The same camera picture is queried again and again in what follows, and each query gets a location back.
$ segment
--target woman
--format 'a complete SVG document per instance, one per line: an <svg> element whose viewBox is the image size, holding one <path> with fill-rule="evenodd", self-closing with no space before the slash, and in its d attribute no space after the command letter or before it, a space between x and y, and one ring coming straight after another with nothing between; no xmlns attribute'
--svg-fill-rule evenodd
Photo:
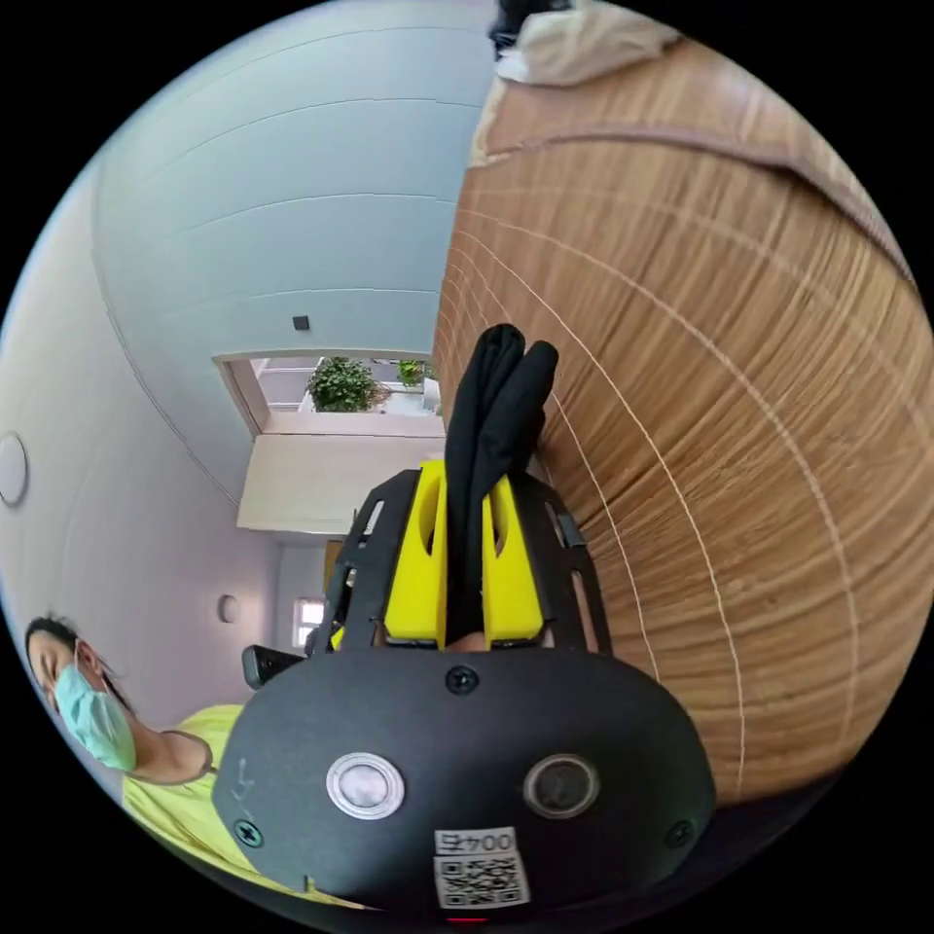
<svg viewBox="0 0 934 934"><path fill-rule="evenodd" d="M257 873L211 804L214 776L242 707L206 707L174 730L141 723L114 674L68 622L39 617L26 630L39 689L68 732L98 761L124 773L124 808L151 833L217 869L315 902L360 908L316 891L300 894Z"/></svg>

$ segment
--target green plant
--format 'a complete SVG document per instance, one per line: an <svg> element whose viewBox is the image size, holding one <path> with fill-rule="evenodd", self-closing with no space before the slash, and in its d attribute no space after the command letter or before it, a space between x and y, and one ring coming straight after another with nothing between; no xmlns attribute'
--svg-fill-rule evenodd
<svg viewBox="0 0 934 934"><path fill-rule="evenodd" d="M425 365L420 360L400 360L396 364L399 381L408 388L418 386L425 375Z"/></svg>
<svg viewBox="0 0 934 934"><path fill-rule="evenodd" d="M329 357L308 381L308 393L318 412L367 412L377 396L370 368L348 357Z"/></svg>

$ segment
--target face mask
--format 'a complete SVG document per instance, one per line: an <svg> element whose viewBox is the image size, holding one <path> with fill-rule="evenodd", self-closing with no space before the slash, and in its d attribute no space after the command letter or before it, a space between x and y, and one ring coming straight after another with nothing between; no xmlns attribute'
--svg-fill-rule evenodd
<svg viewBox="0 0 934 934"><path fill-rule="evenodd" d="M120 702L95 691L75 663L64 668L55 683L55 701L68 732L98 761L111 769L131 772L136 745Z"/></svg>

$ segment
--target doorway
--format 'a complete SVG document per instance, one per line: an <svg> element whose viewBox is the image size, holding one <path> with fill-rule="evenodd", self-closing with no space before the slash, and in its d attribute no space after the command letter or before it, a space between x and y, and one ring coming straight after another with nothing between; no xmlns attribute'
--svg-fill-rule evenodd
<svg viewBox="0 0 934 934"><path fill-rule="evenodd" d="M368 408L341 415L440 417L438 381L425 354L403 358L343 350L298 355L290 350L215 357L214 363L255 438L266 433L304 434L309 430L307 416L329 413L316 409L312 380L320 368L330 366L336 358L349 360L359 372L368 374L374 390Z"/></svg>

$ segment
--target round wall light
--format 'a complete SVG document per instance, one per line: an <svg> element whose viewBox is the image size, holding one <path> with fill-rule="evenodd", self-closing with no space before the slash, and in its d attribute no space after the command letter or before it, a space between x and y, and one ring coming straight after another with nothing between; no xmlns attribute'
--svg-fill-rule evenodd
<svg viewBox="0 0 934 934"><path fill-rule="evenodd" d="M239 614L239 605L236 602L236 597L231 596L229 593L225 593L217 601L217 615L220 618L222 623L235 623L237 615Z"/></svg>
<svg viewBox="0 0 934 934"><path fill-rule="evenodd" d="M26 450L19 435L10 432L0 438L0 499L7 506L18 506L26 494L28 479Z"/></svg>

